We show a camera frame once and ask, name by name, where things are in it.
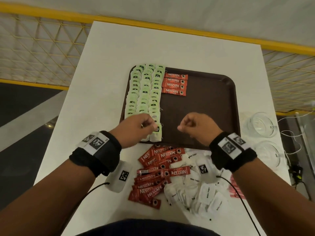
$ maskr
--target hand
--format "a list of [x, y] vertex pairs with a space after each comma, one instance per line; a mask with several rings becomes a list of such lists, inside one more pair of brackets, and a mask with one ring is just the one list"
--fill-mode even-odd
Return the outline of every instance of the hand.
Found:
[[151, 116], [143, 113], [126, 118], [110, 133], [119, 141], [122, 148], [127, 148], [147, 138], [157, 127]]
[[197, 139], [205, 146], [209, 146], [223, 132], [211, 117], [200, 113], [188, 113], [177, 129], [189, 134], [191, 138]]

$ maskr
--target white wall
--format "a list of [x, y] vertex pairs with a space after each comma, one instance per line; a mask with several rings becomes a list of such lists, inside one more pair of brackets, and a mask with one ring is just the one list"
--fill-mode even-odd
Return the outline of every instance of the white wall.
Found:
[[315, 47], [315, 0], [0, 0]]

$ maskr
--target white table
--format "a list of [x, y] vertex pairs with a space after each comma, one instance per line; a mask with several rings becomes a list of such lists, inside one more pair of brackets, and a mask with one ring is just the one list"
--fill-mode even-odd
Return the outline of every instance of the white table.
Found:
[[[243, 121], [255, 112], [263, 111], [276, 119], [259, 45], [94, 22], [36, 182], [65, 161], [87, 134], [110, 130], [119, 123], [129, 70], [136, 64], [148, 62], [230, 77], [236, 86], [242, 133]], [[251, 143], [262, 140], [242, 136]], [[270, 140], [282, 147], [279, 133]], [[136, 172], [140, 168], [136, 159], [148, 148], [147, 144], [137, 144], [122, 150], [120, 158], [131, 162]], [[284, 161], [277, 174], [289, 182]], [[98, 177], [93, 187], [104, 180], [104, 176]], [[63, 235], [76, 235], [123, 218], [190, 222], [222, 236], [257, 234], [239, 199], [230, 199], [231, 210], [227, 216], [209, 222], [189, 213], [185, 217], [165, 200], [160, 210], [128, 201], [132, 183], [130, 178], [119, 194], [104, 187], [91, 193]]]

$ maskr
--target glass bowl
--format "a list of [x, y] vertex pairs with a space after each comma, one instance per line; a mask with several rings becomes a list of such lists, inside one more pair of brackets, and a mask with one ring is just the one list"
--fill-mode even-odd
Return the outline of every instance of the glass bowl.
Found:
[[247, 121], [247, 128], [251, 135], [264, 138], [271, 138], [278, 131], [278, 126], [274, 125], [264, 112], [252, 115]]
[[271, 141], [262, 141], [254, 146], [254, 150], [257, 153], [257, 157], [270, 169], [275, 170], [284, 157], [279, 153], [279, 147], [277, 144]]

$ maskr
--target tray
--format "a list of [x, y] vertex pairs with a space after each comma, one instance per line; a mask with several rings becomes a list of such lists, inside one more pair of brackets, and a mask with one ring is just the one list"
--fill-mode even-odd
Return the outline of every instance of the tray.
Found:
[[[208, 146], [203, 146], [189, 135], [177, 130], [183, 117], [190, 112], [207, 114], [223, 131], [235, 132], [240, 136], [235, 84], [229, 77], [168, 67], [165, 70], [172, 74], [188, 75], [186, 96], [161, 94], [162, 141], [142, 143], [209, 150]], [[129, 80], [130, 73], [120, 122], [124, 120]]]

